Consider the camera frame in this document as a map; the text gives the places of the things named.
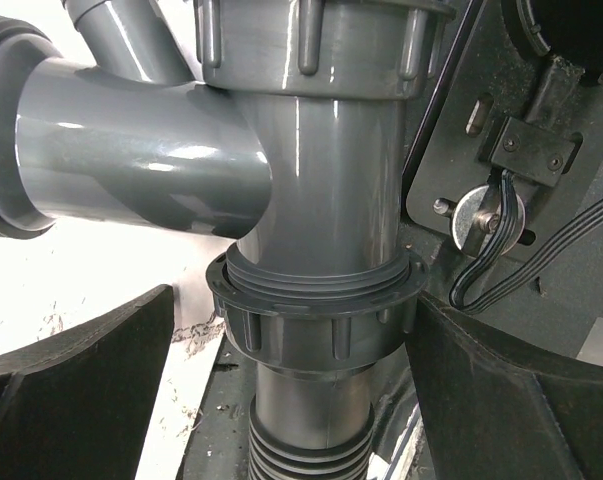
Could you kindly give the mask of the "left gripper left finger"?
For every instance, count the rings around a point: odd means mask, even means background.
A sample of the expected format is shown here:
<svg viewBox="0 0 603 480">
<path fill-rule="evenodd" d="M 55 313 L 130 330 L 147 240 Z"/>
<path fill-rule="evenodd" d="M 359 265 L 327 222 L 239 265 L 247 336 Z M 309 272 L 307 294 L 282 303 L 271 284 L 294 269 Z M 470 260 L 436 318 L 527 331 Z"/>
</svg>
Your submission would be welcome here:
<svg viewBox="0 0 603 480">
<path fill-rule="evenodd" d="M 0 479 L 132 479 L 174 329 L 160 285 L 0 355 Z"/>
</svg>

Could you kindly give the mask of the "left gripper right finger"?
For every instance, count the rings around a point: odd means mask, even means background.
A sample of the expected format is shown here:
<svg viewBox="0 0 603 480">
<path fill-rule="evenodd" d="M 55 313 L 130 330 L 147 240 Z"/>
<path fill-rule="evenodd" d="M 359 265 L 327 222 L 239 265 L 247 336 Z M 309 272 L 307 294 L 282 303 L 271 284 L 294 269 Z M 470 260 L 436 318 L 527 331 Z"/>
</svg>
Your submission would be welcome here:
<svg viewBox="0 0 603 480">
<path fill-rule="evenodd" d="M 406 350 L 439 479 L 603 479 L 603 367 L 423 293 Z"/>
</svg>

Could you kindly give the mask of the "grey tee pipe fitting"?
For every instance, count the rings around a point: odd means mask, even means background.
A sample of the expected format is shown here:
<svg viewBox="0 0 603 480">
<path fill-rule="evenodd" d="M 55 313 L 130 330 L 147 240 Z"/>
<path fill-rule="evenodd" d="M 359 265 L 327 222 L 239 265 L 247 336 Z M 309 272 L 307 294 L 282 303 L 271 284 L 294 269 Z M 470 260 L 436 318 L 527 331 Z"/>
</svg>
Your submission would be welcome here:
<svg viewBox="0 0 603 480">
<path fill-rule="evenodd" d="M 196 79 L 152 1 L 67 1 L 95 64 L 0 16 L 0 237 L 63 217 L 232 241 L 254 290 L 352 296 L 405 281 L 408 101 L 444 1 L 198 1 Z"/>
</svg>

